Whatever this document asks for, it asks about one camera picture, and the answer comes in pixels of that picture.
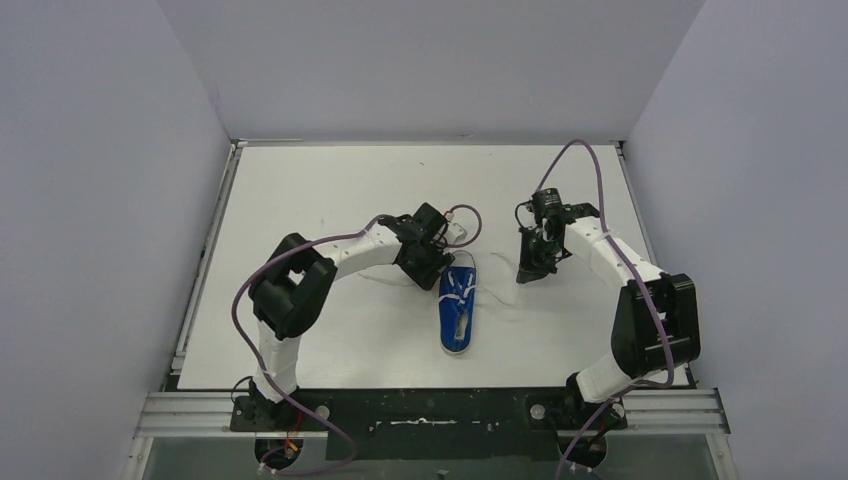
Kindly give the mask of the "blue canvas sneaker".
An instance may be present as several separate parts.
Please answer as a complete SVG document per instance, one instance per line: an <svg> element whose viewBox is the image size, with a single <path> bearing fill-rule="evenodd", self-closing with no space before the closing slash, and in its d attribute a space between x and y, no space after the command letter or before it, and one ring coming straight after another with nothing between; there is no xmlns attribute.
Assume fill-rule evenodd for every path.
<svg viewBox="0 0 848 480"><path fill-rule="evenodd" d="M475 270L467 265L465 268L452 268L454 262L442 273L438 290L438 313L440 321L440 343L449 354L458 355L465 352L471 343L473 329L473 313L475 293L470 295L470 304L464 302L462 296L448 299L447 293L458 293L459 287L453 284L452 274L457 273L461 283L469 285Z"/></svg>

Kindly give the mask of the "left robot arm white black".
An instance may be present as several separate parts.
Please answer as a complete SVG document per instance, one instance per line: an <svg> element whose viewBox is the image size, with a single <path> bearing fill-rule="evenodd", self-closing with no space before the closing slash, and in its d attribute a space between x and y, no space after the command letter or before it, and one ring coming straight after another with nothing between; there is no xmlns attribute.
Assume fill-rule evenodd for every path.
<svg viewBox="0 0 848 480"><path fill-rule="evenodd" d="M296 365L301 336L317 322L333 284L378 266L397 266L419 288L433 288L468 231L449 214L423 203L414 214L379 214L355 233L306 240L284 237L241 293L252 303L259 340L249 347L258 368L256 412L273 427L295 416Z"/></svg>

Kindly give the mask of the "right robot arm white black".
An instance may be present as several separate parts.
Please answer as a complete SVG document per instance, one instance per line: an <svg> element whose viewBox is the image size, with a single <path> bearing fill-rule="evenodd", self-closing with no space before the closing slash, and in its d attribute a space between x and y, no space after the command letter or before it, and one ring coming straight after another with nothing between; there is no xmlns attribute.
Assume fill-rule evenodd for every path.
<svg viewBox="0 0 848 480"><path fill-rule="evenodd" d="M536 191L516 208L533 217L519 226L517 283L541 280L575 257L618 295L608 352L568 380L575 390L562 400L568 422L588 426L603 401L700 356L696 288L688 275L644 259L606 227L595 206L565 204L555 188Z"/></svg>

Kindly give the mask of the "white shoelace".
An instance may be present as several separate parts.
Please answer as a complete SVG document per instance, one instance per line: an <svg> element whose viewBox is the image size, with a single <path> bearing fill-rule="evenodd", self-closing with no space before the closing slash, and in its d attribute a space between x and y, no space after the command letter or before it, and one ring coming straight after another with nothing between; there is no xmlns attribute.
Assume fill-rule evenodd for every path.
<svg viewBox="0 0 848 480"><path fill-rule="evenodd" d="M470 304L470 295L479 293L488 295L500 305L516 308L519 304L517 288L518 285L512 281L513 274L517 272L517 263L502 252L489 252L473 254L466 250L455 250L456 261L452 268L465 268L467 265L475 270L474 277L469 285L461 283L458 274L453 273L453 285L459 287L458 293L447 293L448 299L462 296L464 302Z"/></svg>

